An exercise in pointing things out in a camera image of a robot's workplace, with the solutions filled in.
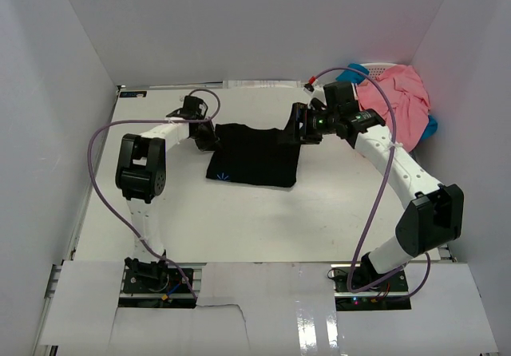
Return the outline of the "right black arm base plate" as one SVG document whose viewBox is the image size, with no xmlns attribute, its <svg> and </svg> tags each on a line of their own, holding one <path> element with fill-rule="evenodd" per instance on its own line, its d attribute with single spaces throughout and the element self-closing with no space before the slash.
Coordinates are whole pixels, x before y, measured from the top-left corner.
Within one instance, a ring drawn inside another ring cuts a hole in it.
<svg viewBox="0 0 511 356">
<path fill-rule="evenodd" d="M 409 311 L 412 308 L 404 271 L 375 287 L 354 294 L 347 288 L 349 270 L 349 267 L 332 267 L 327 272 L 327 278 L 334 284 L 338 312 Z"/>
</svg>

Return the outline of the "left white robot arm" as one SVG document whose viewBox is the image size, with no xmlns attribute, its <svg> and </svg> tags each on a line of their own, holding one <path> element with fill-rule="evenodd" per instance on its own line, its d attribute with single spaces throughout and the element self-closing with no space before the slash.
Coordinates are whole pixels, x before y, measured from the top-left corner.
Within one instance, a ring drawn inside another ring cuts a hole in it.
<svg viewBox="0 0 511 356">
<path fill-rule="evenodd" d="M 198 92 L 186 95 L 182 106 L 161 124 L 121 139 L 115 184 L 129 207 L 130 227 L 136 237 L 134 255 L 125 263 L 137 281 L 154 292 L 163 291 L 170 281 L 157 212 L 167 180 L 167 154 L 188 139 L 203 152 L 219 147 L 212 118 L 207 116 L 208 106 Z"/>
</svg>

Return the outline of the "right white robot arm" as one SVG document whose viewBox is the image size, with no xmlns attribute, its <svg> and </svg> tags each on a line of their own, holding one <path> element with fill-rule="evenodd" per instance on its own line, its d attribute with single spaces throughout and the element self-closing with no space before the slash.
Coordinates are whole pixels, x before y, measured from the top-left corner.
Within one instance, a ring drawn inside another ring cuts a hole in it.
<svg viewBox="0 0 511 356">
<path fill-rule="evenodd" d="M 318 87 L 311 80 L 304 90 L 311 100 L 293 104 L 280 143 L 319 144 L 323 136 L 335 134 L 374 165 L 382 174 L 382 186 L 391 187 L 404 208 L 385 243 L 365 255 L 355 250 L 347 275 L 348 291 L 379 291 L 409 261 L 460 237 L 463 191 L 428 174 L 378 112 L 361 109 L 354 84 Z"/>
</svg>

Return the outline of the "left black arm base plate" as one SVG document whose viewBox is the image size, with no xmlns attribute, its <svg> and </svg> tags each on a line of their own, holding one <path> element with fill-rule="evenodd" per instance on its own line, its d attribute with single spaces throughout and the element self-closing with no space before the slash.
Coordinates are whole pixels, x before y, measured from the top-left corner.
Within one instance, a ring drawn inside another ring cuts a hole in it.
<svg viewBox="0 0 511 356">
<path fill-rule="evenodd" d="M 144 309 L 194 309 L 196 299 L 188 283 L 198 293 L 200 269 L 183 267 L 180 273 L 164 261 L 141 262 L 126 258 L 118 306 Z"/>
</svg>

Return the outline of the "black t shirt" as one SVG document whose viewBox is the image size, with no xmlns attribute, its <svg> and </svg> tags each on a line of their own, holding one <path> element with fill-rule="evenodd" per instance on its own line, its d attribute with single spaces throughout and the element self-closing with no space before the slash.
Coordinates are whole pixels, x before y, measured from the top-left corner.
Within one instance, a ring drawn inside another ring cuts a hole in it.
<svg viewBox="0 0 511 356">
<path fill-rule="evenodd" d="M 252 129 L 241 124 L 216 126 L 220 146 L 206 171 L 209 180 L 291 188 L 296 182 L 300 147 L 280 144 L 279 129 Z"/>
</svg>

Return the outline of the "pink t shirt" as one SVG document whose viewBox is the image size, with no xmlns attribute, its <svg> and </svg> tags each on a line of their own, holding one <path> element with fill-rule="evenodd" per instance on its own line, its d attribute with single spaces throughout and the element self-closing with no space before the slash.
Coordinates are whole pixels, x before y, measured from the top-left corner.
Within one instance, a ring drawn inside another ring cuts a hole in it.
<svg viewBox="0 0 511 356">
<path fill-rule="evenodd" d="M 397 123 L 396 141 L 408 152 L 421 140 L 429 123 L 430 100 L 428 93 L 413 66 L 394 65 L 375 78 L 386 94 Z M 392 125 L 390 112 L 380 92 L 369 81 L 357 88 L 362 109 L 373 109 Z"/>
</svg>

